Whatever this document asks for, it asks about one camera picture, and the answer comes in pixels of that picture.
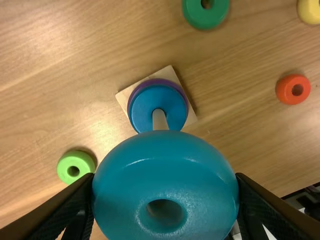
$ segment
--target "wooden table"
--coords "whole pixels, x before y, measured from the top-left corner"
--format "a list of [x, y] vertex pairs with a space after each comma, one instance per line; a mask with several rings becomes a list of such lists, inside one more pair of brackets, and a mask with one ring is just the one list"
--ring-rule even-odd
[[[101, 161], [135, 134], [115, 94], [173, 65], [199, 121], [235, 172], [278, 196], [320, 181], [320, 26], [296, 0], [232, 0], [212, 31], [187, 24], [180, 0], [0, 1], [0, 227], [66, 187], [70, 148]], [[275, 84], [304, 72], [312, 90], [288, 106]], [[105, 239], [94, 226], [92, 239]]]

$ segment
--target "blue ring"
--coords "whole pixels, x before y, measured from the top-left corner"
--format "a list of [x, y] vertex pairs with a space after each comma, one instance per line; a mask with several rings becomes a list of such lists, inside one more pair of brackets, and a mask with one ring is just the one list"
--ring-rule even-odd
[[128, 116], [137, 133], [153, 130], [152, 113], [162, 109], [170, 130], [180, 131], [187, 120], [184, 98], [173, 87], [151, 85], [140, 90], [132, 99]]
[[[158, 130], [116, 146], [92, 182], [92, 210], [110, 240], [223, 240], [238, 214], [236, 176], [210, 144], [180, 131]], [[150, 215], [148, 204], [171, 200], [175, 225]]]

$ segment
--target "yellow ring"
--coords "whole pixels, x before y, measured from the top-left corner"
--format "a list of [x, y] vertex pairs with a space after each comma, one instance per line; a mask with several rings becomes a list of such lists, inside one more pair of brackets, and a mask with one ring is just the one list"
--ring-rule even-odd
[[298, 0], [297, 11], [305, 23], [320, 24], [319, 0]]

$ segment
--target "plastic ring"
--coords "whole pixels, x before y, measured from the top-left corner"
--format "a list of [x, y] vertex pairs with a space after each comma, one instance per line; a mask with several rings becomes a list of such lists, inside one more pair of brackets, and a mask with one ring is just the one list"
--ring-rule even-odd
[[137, 133], [153, 130], [152, 113], [161, 109], [170, 130], [180, 131], [187, 120], [185, 99], [168, 85], [150, 85], [140, 89], [128, 103], [128, 117]]
[[94, 173], [95, 169], [96, 165], [93, 158], [89, 154], [78, 150], [64, 154], [56, 166], [59, 178], [66, 184], [72, 184], [87, 173]]
[[223, 240], [239, 208], [228, 162], [181, 131], [144, 132], [120, 143], [99, 165], [92, 194], [95, 220], [111, 240]]
[[181, 96], [183, 97], [183, 100], [184, 100], [184, 103], [185, 103], [185, 106], [186, 106], [186, 113], [188, 114], [189, 112], [189, 102], [188, 102], [188, 98], [183, 90], [183, 88], [176, 84], [175, 82], [173, 81], [170, 81], [170, 80], [167, 80], [167, 79], [164, 79], [164, 78], [152, 78], [148, 81], [144, 81], [142, 82], [141, 84], [139, 84], [131, 93], [129, 99], [128, 99], [128, 105], [127, 105], [127, 112], [129, 114], [130, 112], [130, 105], [132, 103], [132, 99], [137, 95], [138, 92], [140, 92], [141, 90], [143, 90], [144, 88], [146, 87], [149, 87], [149, 86], [153, 86], [153, 85], [161, 85], [161, 86], [169, 86], [169, 87], [172, 87], [174, 88], [175, 90], [177, 90]]
[[320, 24], [319, 0], [298, 0], [297, 11], [302, 21], [307, 24]]
[[191, 26], [200, 30], [209, 30], [224, 21], [229, 5], [229, 0], [215, 0], [210, 8], [204, 8], [201, 0], [183, 0], [182, 11]]
[[284, 104], [296, 105], [307, 99], [311, 91], [309, 80], [301, 74], [281, 79], [275, 87], [277, 98]]

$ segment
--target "wooden base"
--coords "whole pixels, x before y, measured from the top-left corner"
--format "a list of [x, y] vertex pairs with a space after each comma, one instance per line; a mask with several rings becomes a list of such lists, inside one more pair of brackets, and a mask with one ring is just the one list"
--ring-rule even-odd
[[[141, 83], [148, 81], [150, 79], [167, 79], [170, 80], [176, 84], [179, 84], [181, 86], [181, 83], [179, 81], [178, 76], [175, 73], [174, 68], [169, 65], [166, 66], [165, 68], [141, 79], [140, 81], [132, 84], [131, 86], [128, 86], [127, 88], [123, 89], [122, 91], [118, 92], [115, 95], [116, 100], [118, 101], [118, 103], [120, 104], [122, 110], [124, 111], [125, 115], [128, 117], [128, 112], [127, 112], [127, 104], [128, 104], [128, 100], [129, 97], [132, 93], [132, 91]], [[186, 127], [188, 125], [191, 125], [195, 122], [198, 121], [198, 118], [196, 116], [196, 113], [194, 111], [194, 109], [192, 108], [190, 101], [188, 100], [188, 105], [189, 105], [189, 112], [188, 112], [188, 117], [186, 118], [185, 124], [183, 127]]]

